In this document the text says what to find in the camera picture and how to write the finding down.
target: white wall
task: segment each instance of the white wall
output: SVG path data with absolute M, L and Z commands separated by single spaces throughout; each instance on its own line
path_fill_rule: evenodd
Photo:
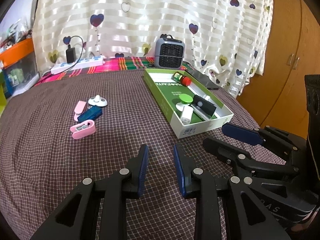
M 21 17 L 27 18 L 28 25 L 31 19 L 31 7 L 33 0 L 15 0 L 0 22 L 0 35 L 7 32 L 8 28 Z

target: colorful striped cloth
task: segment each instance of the colorful striped cloth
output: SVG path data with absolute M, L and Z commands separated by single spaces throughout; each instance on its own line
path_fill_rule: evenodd
M 108 71 L 128 70 L 128 69 L 145 69 L 145 68 L 152 67 L 153 64 L 154 64 L 153 57 L 110 58 L 110 59 L 106 59 L 105 63 L 101 66 L 70 70 L 70 71 L 62 72 L 60 74 L 56 74 L 52 76 L 49 76 L 51 75 L 51 73 L 48 72 L 39 80 L 39 82 L 35 86 L 41 83 L 78 76 L 80 74 L 102 73 L 102 72 L 108 72 Z M 185 69 L 193 69 L 193 68 L 189 64 L 184 62 L 180 70 L 185 70 Z

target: white striped curtain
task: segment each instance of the white striped curtain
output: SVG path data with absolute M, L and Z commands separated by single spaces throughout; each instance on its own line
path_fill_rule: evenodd
M 85 54 L 153 56 L 170 34 L 185 61 L 236 97 L 262 74 L 273 0 L 39 0 L 33 40 L 39 71 L 66 61 L 70 43 Z

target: wooden cabinet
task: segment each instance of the wooden cabinet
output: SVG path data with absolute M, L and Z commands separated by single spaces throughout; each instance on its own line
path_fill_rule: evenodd
M 319 24 L 303 0 L 274 0 L 265 72 L 251 78 L 237 100 L 261 127 L 306 138 L 306 74 L 320 74 Z
M 287 82 L 298 50 L 300 30 L 300 0 L 274 0 L 263 76 L 254 75 L 237 97 L 259 125 L 269 115 Z

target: metal handle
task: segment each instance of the metal handle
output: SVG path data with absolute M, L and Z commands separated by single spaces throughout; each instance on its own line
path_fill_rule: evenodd
M 296 69 L 297 69 L 297 66 L 298 66 L 298 63 L 299 63 L 299 59 L 300 59 L 300 58 L 297 57 L 296 60 L 294 61 L 294 63 L 293 63 L 293 68 L 292 68 L 293 70 L 296 70 Z
M 291 66 L 291 62 L 292 62 L 293 56 L 294 56 L 294 53 L 292 53 L 292 54 L 289 56 L 288 62 L 287 62 L 287 65 L 288 65 L 288 66 Z

